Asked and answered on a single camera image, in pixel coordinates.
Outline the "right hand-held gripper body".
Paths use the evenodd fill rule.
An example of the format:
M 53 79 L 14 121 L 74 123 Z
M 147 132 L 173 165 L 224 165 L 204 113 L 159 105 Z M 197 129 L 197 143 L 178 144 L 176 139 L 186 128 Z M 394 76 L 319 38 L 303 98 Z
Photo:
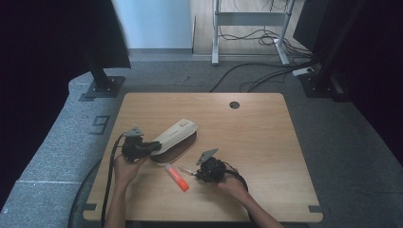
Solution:
M 202 175 L 204 182 L 220 182 L 224 177 L 226 165 L 223 161 L 214 157 L 214 154 L 217 152 L 218 148 L 202 152 L 196 162 L 196 165 L 205 172 Z

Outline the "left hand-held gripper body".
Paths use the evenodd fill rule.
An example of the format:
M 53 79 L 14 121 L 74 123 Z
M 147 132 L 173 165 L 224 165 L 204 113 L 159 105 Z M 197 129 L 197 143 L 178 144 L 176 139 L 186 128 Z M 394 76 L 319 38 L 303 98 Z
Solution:
M 122 146 L 122 154 L 129 162 L 134 162 L 149 155 L 149 152 L 144 147 L 143 135 L 143 131 L 138 127 L 123 134 L 125 141 Z

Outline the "silver pen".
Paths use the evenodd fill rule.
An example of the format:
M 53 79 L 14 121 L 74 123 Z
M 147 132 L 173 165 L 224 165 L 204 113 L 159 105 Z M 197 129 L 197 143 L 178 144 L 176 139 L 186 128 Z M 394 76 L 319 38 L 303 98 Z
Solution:
M 185 173 L 185 174 L 187 174 L 187 175 L 190 175 L 190 176 L 196 176 L 196 174 L 197 174 L 195 171 L 193 171 L 193 170 L 191 170 L 191 169 L 189 169 L 189 168 L 183 167 L 183 166 L 178 166 L 178 168 L 179 168 L 183 173 Z

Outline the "orange highlighter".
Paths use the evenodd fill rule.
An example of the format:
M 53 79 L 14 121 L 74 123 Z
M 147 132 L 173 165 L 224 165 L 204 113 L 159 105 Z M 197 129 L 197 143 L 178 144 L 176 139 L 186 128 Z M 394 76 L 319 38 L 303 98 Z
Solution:
M 186 192 L 189 189 L 189 185 L 187 182 L 181 177 L 178 171 L 169 163 L 165 167 L 166 172 L 173 179 L 174 182 L 181 188 L 183 192 Z

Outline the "beige pencil case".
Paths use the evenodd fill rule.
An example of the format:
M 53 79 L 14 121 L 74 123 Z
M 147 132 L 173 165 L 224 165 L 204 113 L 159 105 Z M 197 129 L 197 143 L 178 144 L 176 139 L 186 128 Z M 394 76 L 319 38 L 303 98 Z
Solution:
M 198 125 L 181 119 L 156 138 L 162 144 L 158 151 L 151 153 L 150 159 L 158 165 L 174 162 L 186 153 L 198 138 Z

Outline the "person's left hand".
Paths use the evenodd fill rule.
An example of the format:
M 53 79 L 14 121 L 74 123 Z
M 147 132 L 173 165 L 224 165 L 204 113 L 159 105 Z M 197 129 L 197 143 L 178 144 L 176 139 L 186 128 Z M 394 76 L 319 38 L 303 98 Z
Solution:
M 148 160 L 148 157 L 129 162 L 123 155 L 119 155 L 114 161 L 115 184 L 119 187 L 127 187 L 137 176 L 140 167 Z

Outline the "person's right hand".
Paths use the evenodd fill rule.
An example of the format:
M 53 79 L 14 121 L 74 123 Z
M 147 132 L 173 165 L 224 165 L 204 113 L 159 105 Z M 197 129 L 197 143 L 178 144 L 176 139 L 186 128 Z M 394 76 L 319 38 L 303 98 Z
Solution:
M 248 192 L 245 190 L 242 182 L 232 175 L 225 174 L 223 179 L 217 183 L 217 187 L 236 200 L 245 200 L 248 198 Z

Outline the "black metal stand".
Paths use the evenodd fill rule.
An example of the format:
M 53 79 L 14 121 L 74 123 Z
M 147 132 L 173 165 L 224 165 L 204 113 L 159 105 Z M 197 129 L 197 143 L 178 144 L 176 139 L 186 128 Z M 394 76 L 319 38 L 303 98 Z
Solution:
M 309 98 L 349 102 L 344 54 L 367 0 L 306 0 L 294 37 L 313 53 L 320 69 L 300 76 Z
M 85 59 L 93 82 L 87 92 L 82 94 L 80 100 L 89 102 L 96 98 L 116 98 L 125 78 L 123 76 L 107 76 L 89 49 L 85 51 Z

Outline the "white power strip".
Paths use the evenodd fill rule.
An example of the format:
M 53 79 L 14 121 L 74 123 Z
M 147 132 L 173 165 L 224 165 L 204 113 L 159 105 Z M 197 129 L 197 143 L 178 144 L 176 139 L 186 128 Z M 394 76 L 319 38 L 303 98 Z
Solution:
M 299 75 L 304 75 L 308 73 L 312 73 L 315 70 L 312 67 L 305 67 L 305 68 L 300 68 L 292 71 L 292 75 L 297 77 Z

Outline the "black curtain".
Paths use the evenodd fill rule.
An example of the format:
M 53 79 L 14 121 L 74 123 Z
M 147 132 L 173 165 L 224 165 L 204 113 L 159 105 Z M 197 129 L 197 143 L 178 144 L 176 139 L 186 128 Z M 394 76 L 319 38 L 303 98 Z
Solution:
M 0 207 L 45 139 L 68 84 L 129 67 L 111 0 L 0 0 Z
M 403 0 L 367 0 L 348 47 L 348 97 L 403 165 Z

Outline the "white metal desk frame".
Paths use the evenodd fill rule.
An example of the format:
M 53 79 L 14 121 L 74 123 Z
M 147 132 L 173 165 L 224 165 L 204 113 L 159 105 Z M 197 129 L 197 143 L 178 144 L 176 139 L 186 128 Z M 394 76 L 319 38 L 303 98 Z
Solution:
M 283 42 L 285 40 L 285 33 L 287 31 L 293 7 L 296 0 L 289 0 L 285 7 L 285 12 L 221 12 L 221 0 L 213 0 L 213 23 L 214 23 L 214 36 L 212 45 L 212 65 L 219 64 L 219 28 L 220 26 L 268 26 L 268 27 L 281 27 L 281 32 L 277 38 L 274 39 L 275 48 L 278 57 L 284 66 L 290 64 Z

